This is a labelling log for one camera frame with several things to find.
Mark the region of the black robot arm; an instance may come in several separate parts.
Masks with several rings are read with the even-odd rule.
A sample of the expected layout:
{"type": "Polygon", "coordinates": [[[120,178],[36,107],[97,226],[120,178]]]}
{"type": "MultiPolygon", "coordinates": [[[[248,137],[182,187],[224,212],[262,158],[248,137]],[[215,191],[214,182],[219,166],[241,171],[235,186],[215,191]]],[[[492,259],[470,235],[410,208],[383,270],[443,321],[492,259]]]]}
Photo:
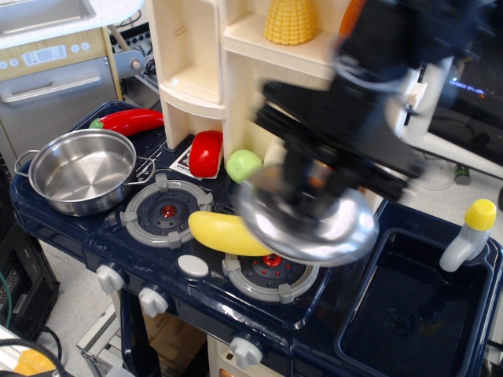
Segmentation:
{"type": "Polygon", "coordinates": [[[303,218],[320,218],[359,187],[399,199],[424,164],[392,132],[386,107],[404,103],[400,86],[410,69],[467,56],[490,11],[480,1],[365,2],[340,35],[327,89],[264,84],[256,122],[284,140],[287,154],[258,198],[303,218]]]}

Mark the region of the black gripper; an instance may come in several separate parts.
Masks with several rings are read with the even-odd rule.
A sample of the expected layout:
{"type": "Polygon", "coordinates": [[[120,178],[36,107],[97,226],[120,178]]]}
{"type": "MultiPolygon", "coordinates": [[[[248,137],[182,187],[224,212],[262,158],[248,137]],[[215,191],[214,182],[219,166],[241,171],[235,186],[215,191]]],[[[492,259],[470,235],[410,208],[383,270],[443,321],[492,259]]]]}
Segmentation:
{"type": "Polygon", "coordinates": [[[348,188],[397,200],[425,170],[387,124],[385,93],[335,79],[327,90],[268,81],[263,96],[255,122],[287,148],[283,197],[297,208],[310,202],[311,216],[322,216],[348,188]]]}

